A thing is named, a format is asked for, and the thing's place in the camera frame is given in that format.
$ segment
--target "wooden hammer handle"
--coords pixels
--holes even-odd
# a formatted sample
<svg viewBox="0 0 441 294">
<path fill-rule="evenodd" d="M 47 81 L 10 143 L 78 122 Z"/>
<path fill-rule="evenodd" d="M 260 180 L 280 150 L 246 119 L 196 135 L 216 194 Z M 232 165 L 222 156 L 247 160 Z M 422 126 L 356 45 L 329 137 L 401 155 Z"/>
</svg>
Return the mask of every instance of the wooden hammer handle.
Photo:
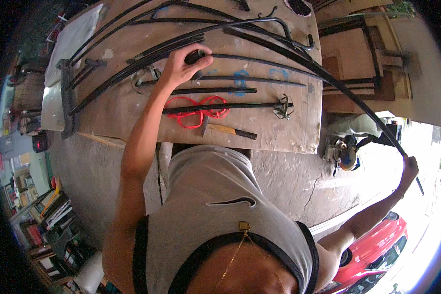
<svg viewBox="0 0 441 294">
<path fill-rule="evenodd" d="M 229 133 L 232 135 L 237 135 L 237 136 L 241 136 L 241 137 L 245 137 L 245 138 L 249 138 L 252 140 L 256 140 L 256 138 L 258 137 L 257 134 L 255 133 L 250 133 L 250 132 L 246 132 L 246 131 L 242 131 L 242 130 L 237 130 L 233 127 L 229 127 L 229 126 L 220 126 L 220 125 L 214 125 L 214 124 L 208 124 L 207 125 L 208 128 L 219 131 L 219 132 L 224 132 L 224 133 Z"/>
</svg>

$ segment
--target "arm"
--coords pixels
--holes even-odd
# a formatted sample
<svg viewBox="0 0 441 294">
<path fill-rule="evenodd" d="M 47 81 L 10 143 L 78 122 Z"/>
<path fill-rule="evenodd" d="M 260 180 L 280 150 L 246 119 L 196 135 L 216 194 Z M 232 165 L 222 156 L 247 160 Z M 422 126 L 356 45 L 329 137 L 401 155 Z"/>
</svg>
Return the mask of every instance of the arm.
<svg viewBox="0 0 441 294">
<path fill-rule="evenodd" d="M 343 251 L 386 217 L 395 204 L 404 197 L 417 174 L 418 165 L 415 157 L 405 155 L 404 172 L 400 179 L 400 185 L 392 194 L 353 215 L 337 231 L 318 241 L 316 245 L 320 265 L 315 291 L 321 290 L 333 280 L 338 271 Z"/>
<path fill-rule="evenodd" d="M 146 215 L 142 186 L 154 159 L 165 102 L 178 85 L 191 79 L 194 73 L 213 61 L 212 56 L 206 56 L 187 65 L 184 58 L 196 49 L 212 53 L 212 50 L 200 44 L 171 52 L 162 76 L 135 123 L 124 150 L 116 215 L 103 248 L 106 277 L 123 293 L 134 293 L 132 258 L 135 231 L 137 222 Z"/>
</svg>

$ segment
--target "blue paint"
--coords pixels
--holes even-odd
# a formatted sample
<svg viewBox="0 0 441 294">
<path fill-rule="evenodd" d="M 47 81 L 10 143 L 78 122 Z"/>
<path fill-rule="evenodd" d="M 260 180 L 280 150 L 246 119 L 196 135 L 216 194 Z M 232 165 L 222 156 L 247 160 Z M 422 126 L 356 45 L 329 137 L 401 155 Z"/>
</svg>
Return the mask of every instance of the blue paint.
<svg viewBox="0 0 441 294">
<path fill-rule="evenodd" d="M 289 74 L 285 70 L 277 70 L 277 69 L 271 68 L 268 71 L 268 77 L 270 79 L 275 79 L 276 78 L 276 79 L 280 79 L 280 80 L 288 80 Z"/>
<path fill-rule="evenodd" d="M 241 70 L 241 71 L 234 73 L 234 77 L 249 77 L 249 76 L 250 76 L 250 74 L 248 74 L 248 72 L 246 70 Z M 245 81 L 241 80 L 241 79 L 234 80 L 234 83 L 237 87 L 240 87 L 240 88 L 247 87 L 247 85 L 245 84 Z M 245 93 L 235 93 L 235 96 L 239 96 L 239 97 L 242 97 L 244 95 L 245 95 Z"/>
<path fill-rule="evenodd" d="M 289 74 L 285 70 L 277 70 L 277 69 L 271 68 L 268 72 L 268 76 L 270 79 L 273 79 L 277 75 L 277 73 L 282 74 L 282 77 L 279 77 L 280 79 L 288 80 Z"/>
<path fill-rule="evenodd" d="M 218 73 L 218 72 L 220 72 L 220 71 L 221 71 L 221 70 L 215 68 L 215 69 L 213 69 L 212 71 L 207 72 L 207 74 L 208 74 L 208 75 L 212 75 L 212 74 L 216 74 L 216 73 Z"/>
<path fill-rule="evenodd" d="M 160 15 L 160 16 L 168 17 L 168 9 L 169 9 L 168 6 L 167 6 L 167 7 L 160 8 L 159 10 L 157 10 L 157 11 L 154 13 L 154 15 L 153 15 L 152 18 L 157 18 L 157 16 L 159 16 L 159 12 L 160 12 L 160 11 L 164 11 L 164 12 L 165 12 L 164 15 Z"/>
</svg>

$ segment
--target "hand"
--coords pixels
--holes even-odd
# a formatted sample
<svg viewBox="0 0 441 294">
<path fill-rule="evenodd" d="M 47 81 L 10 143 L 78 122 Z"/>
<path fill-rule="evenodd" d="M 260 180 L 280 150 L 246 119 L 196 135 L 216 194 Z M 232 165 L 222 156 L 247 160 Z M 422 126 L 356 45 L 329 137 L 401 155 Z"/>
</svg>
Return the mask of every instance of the hand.
<svg viewBox="0 0 441 294">
<path fill-rule="evenodd" d="M 402 173 L 398 190 L 405 193 L 418 175 L 418 172 L 417 159 L 415 157 L 408 157 L 408 155 L 404 154 L 404 172 Z"/>
<path fill-rule="evenodd" d="M 194 64 L 186 64 L 185 57 L 197 49 L 205 51 L 208 56 L 201 58 Z M 175 89 L 180 84 L 189 81 L 197 71 L 210 65 L 214 61 L 211 54 L 212 50 L 197 43 L 186 46 L 180 50 L 172 51 L 168 57 L 162 76 L 159 79 L 160 82 Z"/>
</svg>

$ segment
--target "miter saw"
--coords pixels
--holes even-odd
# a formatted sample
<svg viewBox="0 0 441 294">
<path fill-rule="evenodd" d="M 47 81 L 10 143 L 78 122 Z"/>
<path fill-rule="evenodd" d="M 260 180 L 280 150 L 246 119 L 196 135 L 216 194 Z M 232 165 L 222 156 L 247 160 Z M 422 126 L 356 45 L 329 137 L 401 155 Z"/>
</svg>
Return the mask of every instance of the miter saw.
<svg viewBox="0 0 441 294">
<path fill-rule="evenodd" d="M 343 139 L 339 138 L 335 141 L 335 144 L 330 144 L 330 139 L 326 139 L 323 159 L 333 162 L 335 166 L 333 176 L 335 176 L 338 168 L 345 171 L 353 171 L 361 166 L 356 155 L 357 143 L 358 140 L 353 135 L 347 135 Z"/>
</svg>

